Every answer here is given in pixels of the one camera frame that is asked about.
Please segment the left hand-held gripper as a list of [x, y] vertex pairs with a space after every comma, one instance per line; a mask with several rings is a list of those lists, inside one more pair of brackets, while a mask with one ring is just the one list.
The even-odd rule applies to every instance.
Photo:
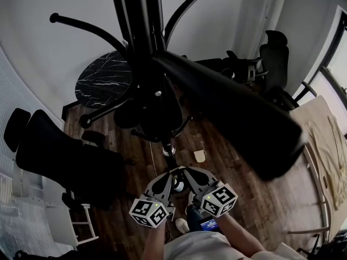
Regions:
[[169, 200], [174, 182], [174, 176], [170, 172], [163, 173], [149, 182], [145, 194], [151, 197], [141, 196], [140, 199], [135, 199], [129, 211], [137, 224], [157, 228], [167, 217], [173, 217], [173, 203], [169, 202], [168, 206], [165, 206], [157, 199]]

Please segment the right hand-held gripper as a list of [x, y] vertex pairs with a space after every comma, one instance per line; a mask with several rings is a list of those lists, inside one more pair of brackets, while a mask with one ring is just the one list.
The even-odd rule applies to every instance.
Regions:
[[[184, 175], [190, 190], [198, 196], [217, 181], [210, 171], [198, 167], [185, 167]], [[200, 208], [213, 217], [220, 217], [234, 207], [237, 199], [230, 185], [222, 184], [202, 197]]]

